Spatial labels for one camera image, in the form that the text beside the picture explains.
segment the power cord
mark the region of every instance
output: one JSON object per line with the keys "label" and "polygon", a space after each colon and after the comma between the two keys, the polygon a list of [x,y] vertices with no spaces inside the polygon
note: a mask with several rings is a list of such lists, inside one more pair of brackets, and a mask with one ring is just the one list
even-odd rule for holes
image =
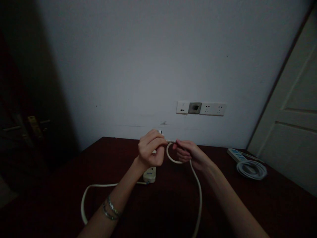
{"label": "power cord", "polygon": [[[170,145],[174,144],[175,141],[168,140],[167,142],[169,142],[169,144],[168,144],[167,147],[166,147],[167,157],[168,157],[172,162],[174,162],[175,164],[182,164],[182,162],[180,162],[180,161],[173,160],[173,159],[169,156],[169,153],[168,153],[168,148],[170,147]],[[198,184],[198,190],[199,190],[199,209],[198,209],[198,217],[197,217],[196,227],[195,227],[194,233],[193,233],[193,235],[192,235],[192,238],[196,238],[197,233],[198,233],[198,229],[199,229],[200,219],[201,219],[202,192],[201,192],[201,185],[200,185],[199,179],[198,179],[197,174],[195,173],[195,170],[194,170],[193,165],[192,165],[192,160],[189,160],[189,163],[190,163],[190,165],[191,165],[193,174],[194,174],[194,176],[195,176],[195,178],[196,178],[196,181],[197,181],[197,184]]]}
{"label": "power cord", "polygon": [[[173,160],[169,153],[168,153],[168,149],[170,147],[171,144],[174,144],[175,141],[171,141],[171,140],[168,140],[167,142],[169,142],[169,144],[167,145],[167,148],[166,148],[166,154],[168,156],[168,158],[174,162],[175,164],[182,164],[182,162],[180,161],[176,161],[176,160]],[[200,182],[199,182],[199,179],[195,173],[195,170],[193,168],[193,165],[192,165],[192,161],[190,160],[189,161],[190,165],[191,165],[191,168],[192,168],[192,171],[193,171],[193,174],[196,178],[196,181],[197,181],[197,184],[198,184],[198,190],[199,190],[199,210],[198,210],[198,217],[197,217],[197,222],[196,222],[196,227],[195,227],[195,230],[194,230],[194,233],[192,235],[192,238],[196,238],[197,236],[197,233],[198,233],[198,229],[199,229],[199,224],[200,224],[200,219],[201,219],[201,208],[202,208],[202,192],[201,192],[201,185],[200,185]],[[144,185],[147,185],[148,183],[146,182],[137,182],[137,184],[144,184]],[[86,194],[87,194],[87,191],[89,188],[91,187],[114,187],[114,186],[117,186],[118,184],[117,183],[113,183],[113,184],[92,184],[92,185],[89,185],[84,194],[83,194],[83,198],[82,198],[82,202],[81,202],[81,207],[80,207],[80,212],[81,212],[81,215],[82,215],[82,220],[84,222],[84,224],[86,225],[88,223],[88,220],[86,218],[86,215],[85,215],[85,197],[86,197]]]}

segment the silver bracelet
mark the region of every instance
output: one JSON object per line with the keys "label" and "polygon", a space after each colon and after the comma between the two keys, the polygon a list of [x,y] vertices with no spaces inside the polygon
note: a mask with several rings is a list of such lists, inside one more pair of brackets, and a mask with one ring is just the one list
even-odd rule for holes
{"label": "silver bracelet", "polygon": [[108,196],[107,201],[108,201],[108,204],[109,204],[109,206],[110,206],[112,212],[119,218],[119,217],[121,216],[121,214],[115,209],[115,207],[114,207],[113,204],[111,203],[111,201],[110,201],[110,195]]}
{"label": "silver bracelet", "polygon": [[105,202],[103,202],[102,208],[103,208],[103,212],[107,218],[109,218],[110,220],[117,220],[118,219],[118,217],[113,217],[107,212]]}

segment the dark red table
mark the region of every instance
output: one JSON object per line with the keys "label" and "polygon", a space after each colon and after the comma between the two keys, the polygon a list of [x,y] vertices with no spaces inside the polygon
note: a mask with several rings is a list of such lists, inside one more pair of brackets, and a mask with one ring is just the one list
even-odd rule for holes
{"label": "dark red table", "polygon": [[[84,224],[80,203],[90,184],[118,182],[138,154],[138,140],[103,137],[46,181],[0,210],[0,237],[76,237]],[[271,237],[316,235],[317,199],[267,166],[263,181],[242,177],[226,148],[200,146],[218,165]],[[203,206],[198,237],[233,236],[213,192],[197,172]],[[91,188],[89,219],[113,188]],[[198,188],[189,164],[165,155],[156,182],[136,185],[113,237],[191,237],[198,213]]]}

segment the power strip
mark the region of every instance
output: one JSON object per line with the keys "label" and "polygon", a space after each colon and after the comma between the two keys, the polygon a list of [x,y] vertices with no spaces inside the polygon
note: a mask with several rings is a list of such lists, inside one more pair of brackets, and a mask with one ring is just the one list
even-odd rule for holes
{"label": "power strip", "polygon": [[156,179],[156,167],[147,169],[143,174],[143,180],[146,183],[154,183]]}
{"label": "power strip", "polygon": [[234,159],[235,162],[237,162],[237,171],[244,177],[262,180],[267,176],[266,167],[257,161],[248,160],[243,156],[245,153],[242,154],[240,151],[232,148],[229,148],[227,153]]}
{"label": "power strip", "polygon": [[248,160],[246,157],[244,157],[239,151],[236,149],[228,149],[227,153],[235,160],[235,162],[239,163],[244,160]]}

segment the door panel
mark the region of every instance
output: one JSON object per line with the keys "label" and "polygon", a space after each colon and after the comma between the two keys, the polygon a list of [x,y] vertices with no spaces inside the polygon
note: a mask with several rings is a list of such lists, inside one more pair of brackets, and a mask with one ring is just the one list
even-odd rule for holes
{"label": "door panel", "polygon": [[317,196],[317,10],[285,65],[248,151]]}

